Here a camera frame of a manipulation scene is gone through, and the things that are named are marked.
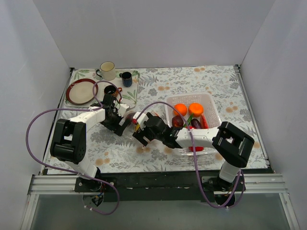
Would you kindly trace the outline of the fake dark beet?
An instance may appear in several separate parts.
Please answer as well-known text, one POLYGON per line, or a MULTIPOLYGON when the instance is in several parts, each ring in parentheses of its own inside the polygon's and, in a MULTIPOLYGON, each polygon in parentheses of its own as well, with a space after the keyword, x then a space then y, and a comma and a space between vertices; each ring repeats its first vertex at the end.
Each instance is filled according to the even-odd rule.
POLYGON ((184 121, 180 116, 174 116, 172 118, 172 126, 173 127, 183 127, 184 126, 184 121))

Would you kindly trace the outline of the fake whole orange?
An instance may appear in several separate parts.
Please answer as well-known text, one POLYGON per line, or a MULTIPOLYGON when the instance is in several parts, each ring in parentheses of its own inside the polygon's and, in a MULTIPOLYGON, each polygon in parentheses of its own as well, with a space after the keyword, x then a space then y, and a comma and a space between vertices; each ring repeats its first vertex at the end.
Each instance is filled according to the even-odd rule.
POLYGON ((182 103, 176 104, 174 106, 174 108, 175 109, 173 110, 173 113, 174 113, 175 116, 177 116, 177 115, 185 116, 187 114, 187 112, 188 112, 187 107, 184 104, 182 104, 182 103))

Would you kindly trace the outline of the fake green chili pepper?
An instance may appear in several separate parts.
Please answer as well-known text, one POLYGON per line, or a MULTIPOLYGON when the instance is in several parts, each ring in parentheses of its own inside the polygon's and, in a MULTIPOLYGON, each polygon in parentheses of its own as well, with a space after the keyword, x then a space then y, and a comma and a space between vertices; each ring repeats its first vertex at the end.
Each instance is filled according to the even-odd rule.
POLYGON ((187 122, 186 122, 186 124, 185 124, 185 127, 189 127, 189 126, 190 126, 193 117, 194 117, 194 114, 193 114, 193 113, 190 114, 190 116, 189 116, 189 118, 187 119, 187 122))

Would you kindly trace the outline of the fake purple eggplant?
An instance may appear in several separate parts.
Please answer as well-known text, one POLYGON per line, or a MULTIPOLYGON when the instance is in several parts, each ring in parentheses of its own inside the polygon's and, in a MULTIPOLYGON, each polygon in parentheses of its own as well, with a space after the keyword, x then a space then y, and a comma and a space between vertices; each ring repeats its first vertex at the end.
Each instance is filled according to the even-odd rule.
POLYGON ((196 118, 192 119, 191 126, 195 129, 202 129, 200 121, 196 118))

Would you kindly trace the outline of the fake orange half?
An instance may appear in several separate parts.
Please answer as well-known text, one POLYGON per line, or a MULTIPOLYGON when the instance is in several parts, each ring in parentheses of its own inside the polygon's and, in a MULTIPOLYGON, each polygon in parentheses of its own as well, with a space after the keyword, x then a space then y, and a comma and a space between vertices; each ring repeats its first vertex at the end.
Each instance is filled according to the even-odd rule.
POLYGON ((189 114, 193 114, 194 117, 199 117, 203 114, 204 108, 199 103, 191 103, 188 107, 189 114))

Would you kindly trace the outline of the fake watermelon slice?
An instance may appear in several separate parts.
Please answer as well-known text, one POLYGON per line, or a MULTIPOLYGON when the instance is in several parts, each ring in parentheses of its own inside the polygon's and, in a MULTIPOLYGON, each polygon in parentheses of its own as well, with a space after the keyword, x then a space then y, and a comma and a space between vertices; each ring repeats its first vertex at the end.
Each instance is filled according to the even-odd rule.
POLYGON ((209 128, 209 125, 206 121, 206 118, 204 116, 204 114, 201 115, 201 118, 200 118, 200 121, 201 121, 201 126, 203 129, 208 129, 209 128))

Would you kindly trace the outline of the fake red apple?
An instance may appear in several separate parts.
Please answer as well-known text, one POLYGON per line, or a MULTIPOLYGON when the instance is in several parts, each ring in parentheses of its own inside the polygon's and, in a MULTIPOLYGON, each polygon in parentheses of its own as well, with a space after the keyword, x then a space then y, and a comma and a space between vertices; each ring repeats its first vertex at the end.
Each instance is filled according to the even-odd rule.
POLYGON ((196 152, 203 151, 203 150, 204 150, 204 147, 195 147, 196 152))

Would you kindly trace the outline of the white plastic basket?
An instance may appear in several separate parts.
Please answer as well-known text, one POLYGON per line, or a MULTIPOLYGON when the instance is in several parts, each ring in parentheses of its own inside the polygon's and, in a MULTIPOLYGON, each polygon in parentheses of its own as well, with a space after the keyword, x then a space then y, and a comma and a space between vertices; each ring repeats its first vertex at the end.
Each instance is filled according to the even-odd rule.
MULTIPOLYGON (((192 92, 192 93, 183 93, 183 94, 174 94, 171 96, 167 96, 165 98, 165 102, 175 107, 177 104, 183 104, 189 109, 190 104, 198 103, 203 107, 203 113, 200 116, 194 117, 190 115, 189 110, 187 111, 186 115, 184 116, 187 120, 190 128, 196 128, 193 124, 197 123, 197 128, 214 128, 221 125, 221 119, 219 117, 217 108, 215 106, 213 97, 207 92, 192 92)), ((169 126, 176 123, 176 120, 173 119, 176 115, 174 114, 173 109, 169 106, 165 105, 165 113, 166 113, 166 120, 169 126)), ((176 149, 174 150, 174 154, 178 157, 192 157, 193 150, 192 147, 187 147, 183 149, 176 149)), ((213 148, 205 148, 205 147, 196 147, 196 155, 203 156, 203 155, 215 155, 218 154, 218 151, 213 148)))

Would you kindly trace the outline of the clear zip top bag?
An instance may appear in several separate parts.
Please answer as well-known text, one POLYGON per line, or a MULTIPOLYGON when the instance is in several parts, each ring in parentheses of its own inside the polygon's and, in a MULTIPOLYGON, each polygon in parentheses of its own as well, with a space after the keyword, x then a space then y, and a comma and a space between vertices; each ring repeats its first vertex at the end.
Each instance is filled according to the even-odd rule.
POLYGON ((124 123, 123 126, 125 128, 129 127, 130 125, 134 125, 137 127, 136 130, 144 130, 145 129, 145 122, 147 121, 147 116, 144 112, 134 112, 128 111, 124 115, 124 123))

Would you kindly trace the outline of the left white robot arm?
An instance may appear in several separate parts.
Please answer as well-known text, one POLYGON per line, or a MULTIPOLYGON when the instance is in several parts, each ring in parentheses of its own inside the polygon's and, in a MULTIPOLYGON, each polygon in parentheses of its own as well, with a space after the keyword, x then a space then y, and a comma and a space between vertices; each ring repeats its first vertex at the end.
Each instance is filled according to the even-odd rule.
POLYGON ((51 156, 65 162, 84 179, 87 178, 85 185, 90 191, 98 191, 102 180, 96 176, 98 168, 86 156, 86 134, 100 123, 121 136, 131 123, 124 119, 129 109, 129 105, 119 102, 115 96, 105 95, 101 102, 92 104, 88 111, 70 119, 59 119, 51 142, 51 156))

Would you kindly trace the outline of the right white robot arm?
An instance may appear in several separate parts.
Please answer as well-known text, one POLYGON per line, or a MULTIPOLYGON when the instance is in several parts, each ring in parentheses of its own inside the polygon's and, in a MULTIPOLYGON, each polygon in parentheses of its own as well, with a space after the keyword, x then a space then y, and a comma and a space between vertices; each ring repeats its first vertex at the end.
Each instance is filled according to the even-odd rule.
POLYGON ((218 187, 228 190, 235 184, 239 170, 247 166, 254 139, 230 122, 209 129, 187 129, 170 127, 160 117, 151 113, 137 112, 132 118, 133 124, 140 127, 133 136, 144 146, 154 139, 172 149, 183 149, 191 146, 216 149, 224 158, 218 187))

